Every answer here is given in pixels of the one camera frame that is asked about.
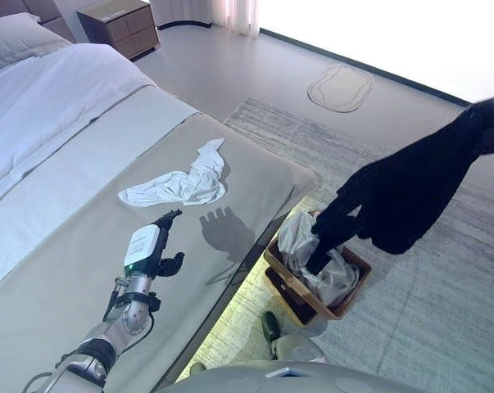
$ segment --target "nightstand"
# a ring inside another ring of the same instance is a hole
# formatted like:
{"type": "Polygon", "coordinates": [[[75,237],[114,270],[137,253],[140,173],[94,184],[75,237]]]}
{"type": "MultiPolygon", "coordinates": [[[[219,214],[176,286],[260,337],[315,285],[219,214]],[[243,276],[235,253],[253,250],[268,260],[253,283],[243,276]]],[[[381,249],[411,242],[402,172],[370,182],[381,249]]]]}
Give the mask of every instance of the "nightstand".
{"type": "Polygon", "coordinates": [[[159,45],[150,5],[139,0],[109,0],[77,11],[91,43],[111,45],[131,59],[159,45]]]}

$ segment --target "bed frame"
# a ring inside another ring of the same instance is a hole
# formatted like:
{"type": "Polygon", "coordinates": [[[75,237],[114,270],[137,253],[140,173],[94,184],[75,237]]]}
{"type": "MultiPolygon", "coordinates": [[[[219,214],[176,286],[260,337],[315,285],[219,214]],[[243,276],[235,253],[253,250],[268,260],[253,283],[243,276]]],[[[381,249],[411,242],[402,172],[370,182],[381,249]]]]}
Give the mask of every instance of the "bed frame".
{"type": "Polygon", "coordinates": [[[0,17],[28,12],[41,18],[41,25],[75,43],[65,19],[53,0],[0,0],[0,17]]]}

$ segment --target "wall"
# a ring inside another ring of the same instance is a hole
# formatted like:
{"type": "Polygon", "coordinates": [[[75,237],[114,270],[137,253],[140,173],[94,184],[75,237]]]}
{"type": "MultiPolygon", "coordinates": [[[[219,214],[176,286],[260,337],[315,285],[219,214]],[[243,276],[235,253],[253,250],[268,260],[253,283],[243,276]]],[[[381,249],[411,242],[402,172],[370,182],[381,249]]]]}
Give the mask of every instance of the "wall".
{"type": "Polygon", "coordinates": [[[68,27],[72,30],[77,42],[87,43],[88,38],[84,33],[83,26],[79,22],[76,11],[80,8],[90,6],[95,2],[100,2],[100,0],[54,0],[54,2],[63,15],[63,18],[65,18],[68,27]]]}
{"type": "Polygon", "coordinates": [[[261,27],[467,101],[494,96],[494,0],[269,0],[261,27]]]}

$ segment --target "pillow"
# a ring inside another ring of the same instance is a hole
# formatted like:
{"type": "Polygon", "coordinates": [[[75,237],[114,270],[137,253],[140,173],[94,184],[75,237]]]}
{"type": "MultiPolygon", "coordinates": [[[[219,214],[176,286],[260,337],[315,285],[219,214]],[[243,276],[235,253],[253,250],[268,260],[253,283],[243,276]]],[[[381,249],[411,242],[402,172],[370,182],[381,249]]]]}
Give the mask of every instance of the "pillow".
{"type": "Polygon", "coordinates": [[[43,56],[71,45],[38,24],[27,12],[0,17],[0,69],[31,56],[43,56]]]}

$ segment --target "white sensor module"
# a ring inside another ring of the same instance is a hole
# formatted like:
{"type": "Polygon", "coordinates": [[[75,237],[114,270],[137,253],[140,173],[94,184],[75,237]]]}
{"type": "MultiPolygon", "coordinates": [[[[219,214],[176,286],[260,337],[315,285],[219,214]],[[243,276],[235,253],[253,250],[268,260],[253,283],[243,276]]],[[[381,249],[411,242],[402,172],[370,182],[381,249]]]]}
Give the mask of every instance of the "white sensor module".
{"type": "Polygon", "coordinates": [[[135,231],[130,238],[129,249],[125,255],[125,266],[135,264],[149,257],[154,251],[159,236],[159,227],[147,225],[135,231]]]}

